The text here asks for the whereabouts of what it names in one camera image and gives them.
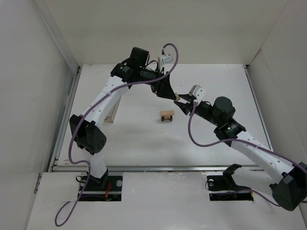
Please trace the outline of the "long light wood block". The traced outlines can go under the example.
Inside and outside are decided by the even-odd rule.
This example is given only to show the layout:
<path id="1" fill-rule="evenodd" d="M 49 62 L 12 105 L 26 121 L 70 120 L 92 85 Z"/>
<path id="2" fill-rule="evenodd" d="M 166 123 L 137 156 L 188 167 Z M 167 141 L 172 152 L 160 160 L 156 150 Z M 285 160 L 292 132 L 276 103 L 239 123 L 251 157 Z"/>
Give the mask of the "long light wood block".
<path id="1" fill-rule="evenodd" d="M 165 110 L 160 112 L 160 116 L 173 116 L 175 115 L 174 110 Z"/>

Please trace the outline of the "dark brown arch block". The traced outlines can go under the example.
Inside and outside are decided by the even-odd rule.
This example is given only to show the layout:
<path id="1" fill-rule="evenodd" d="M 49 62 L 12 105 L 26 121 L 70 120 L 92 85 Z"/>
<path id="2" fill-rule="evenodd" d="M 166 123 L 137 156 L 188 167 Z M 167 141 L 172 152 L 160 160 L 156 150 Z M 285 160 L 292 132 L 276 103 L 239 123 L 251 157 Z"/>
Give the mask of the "dark brown arch block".
<path id="1" fill-rule="evenodd" d="M 162 116 L 161 117 L 161 121 L 164 122 L 164 121 L 172 121 L 173 120 L 173 116 L 172 115 L 169 115 L 169 116 Z"/>

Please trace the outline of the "clear plastic box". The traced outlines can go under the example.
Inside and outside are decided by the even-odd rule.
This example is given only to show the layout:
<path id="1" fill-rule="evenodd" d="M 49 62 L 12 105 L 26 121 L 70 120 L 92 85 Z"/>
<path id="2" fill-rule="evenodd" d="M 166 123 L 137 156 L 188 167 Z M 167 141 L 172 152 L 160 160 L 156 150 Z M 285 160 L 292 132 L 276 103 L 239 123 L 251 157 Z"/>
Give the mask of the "clear plastic box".
<path id="1" fill-rule="evenodd" d="M 104 123 L 114 123 L 115 117 L 118 111 L 118 107 L 120 104 L 120 100 L 121 100 L 121 97 L 117 101 L 110 100 L 110 102 L 108 103 L 109 111 L 104 119 Z"/>

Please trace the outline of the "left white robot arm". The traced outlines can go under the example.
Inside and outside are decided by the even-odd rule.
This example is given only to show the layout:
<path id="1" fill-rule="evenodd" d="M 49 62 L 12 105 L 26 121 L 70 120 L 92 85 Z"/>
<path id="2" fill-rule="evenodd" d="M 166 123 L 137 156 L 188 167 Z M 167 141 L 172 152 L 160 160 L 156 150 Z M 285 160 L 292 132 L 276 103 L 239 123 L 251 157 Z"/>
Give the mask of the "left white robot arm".
<path id="1" fill-rule="evenodd" d="M 87 151 L 90 158 L 87 172 L 89 181 L 103 187 L 107 182 L 108 169 L 101 153 L 106 144 L 106 136 L 102 132 L 106 116 L 133 85 L 147 84 L 152 92 L 160 98 L 178 100 L 170 84 L 170 72 L 164 65 L 178 58 L 162 52 L 156 60 L 155 70 L 148 69 L 149 51 L 134 47 L 130 57 L 118 63 L 110 72 L 110 77 L 99 95 L 88 109 L 80 115 L 72 115 L 69 120 L 72 141 L 80 149 Z"/>

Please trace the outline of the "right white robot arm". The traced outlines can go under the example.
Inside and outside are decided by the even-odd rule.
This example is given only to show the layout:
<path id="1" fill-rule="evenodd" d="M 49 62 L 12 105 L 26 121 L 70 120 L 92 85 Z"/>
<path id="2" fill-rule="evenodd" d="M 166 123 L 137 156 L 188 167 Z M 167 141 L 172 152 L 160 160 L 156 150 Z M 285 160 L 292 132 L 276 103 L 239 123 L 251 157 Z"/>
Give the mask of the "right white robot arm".
<path id="1" fill-rule="evenodd" d="M 179 98 L 185 102 L 176 101 L 175 104 L 184 114 L 190 117 L 198 115 L 216 126 L 217 143 L 225 143 L 263 170 L 254 172 L 233 164 L 223 171 L 221 191 L 254 189 L 271 196 L 278 206 L 288 211 L 307 201 L 306 164 L 296 163 L 257 141 L 233 118 L 236 110 L 230 99 L 221 96 L 210 104 L 189 94 L 180 94 Z"/>

